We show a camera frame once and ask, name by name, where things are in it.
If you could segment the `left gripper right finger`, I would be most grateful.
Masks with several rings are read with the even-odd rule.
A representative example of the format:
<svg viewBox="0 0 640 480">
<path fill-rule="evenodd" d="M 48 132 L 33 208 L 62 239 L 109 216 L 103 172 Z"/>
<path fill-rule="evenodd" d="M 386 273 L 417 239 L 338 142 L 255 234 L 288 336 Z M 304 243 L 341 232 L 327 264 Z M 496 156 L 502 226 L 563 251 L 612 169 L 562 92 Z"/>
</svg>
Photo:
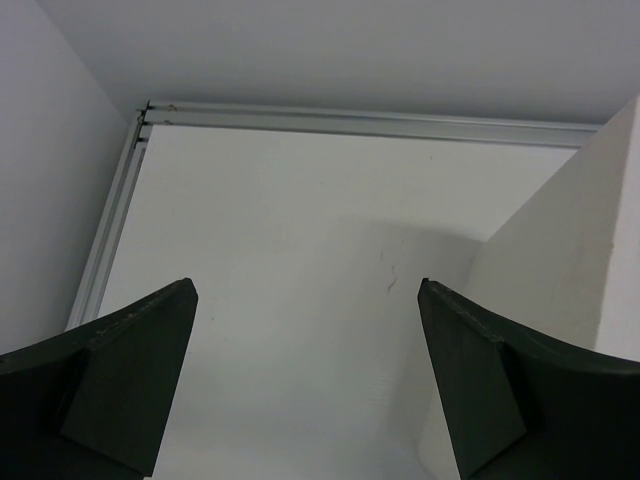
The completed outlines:
<svg viewBox="0 0 640 480">
<path fill-rule="evenodd" d="M 636 479 L 639 365 L 422 281 L 418 304 L 463 479 Z"/>
</svg>

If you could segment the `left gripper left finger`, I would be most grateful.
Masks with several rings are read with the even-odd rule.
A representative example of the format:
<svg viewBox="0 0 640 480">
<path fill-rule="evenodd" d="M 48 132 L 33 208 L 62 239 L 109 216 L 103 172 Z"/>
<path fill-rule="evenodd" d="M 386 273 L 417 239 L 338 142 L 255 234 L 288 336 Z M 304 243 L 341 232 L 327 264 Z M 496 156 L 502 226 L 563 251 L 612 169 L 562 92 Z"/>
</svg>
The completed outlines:
<svg viewBox="0 0 640 480">
<path fill-rule="evenodd" d="M 151 477 L 197 304 L 181 279 L 2 355 L 2 478 Z"/>
</svg>

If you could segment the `white drawer cabinet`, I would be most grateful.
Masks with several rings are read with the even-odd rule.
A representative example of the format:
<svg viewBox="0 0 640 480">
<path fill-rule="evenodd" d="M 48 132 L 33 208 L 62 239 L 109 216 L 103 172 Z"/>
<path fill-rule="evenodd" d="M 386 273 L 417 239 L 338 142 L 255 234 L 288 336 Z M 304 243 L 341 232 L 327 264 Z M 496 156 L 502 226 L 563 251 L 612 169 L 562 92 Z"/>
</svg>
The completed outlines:
<svg viewBox="0 0 640 480">
<path fill-rule="evenodd" d="M 485 243 L 458 294 L 639 365 L 639 104 L 629 102 Z M 436 384 L 419 457 L 460 477 Z"/>
</svg>

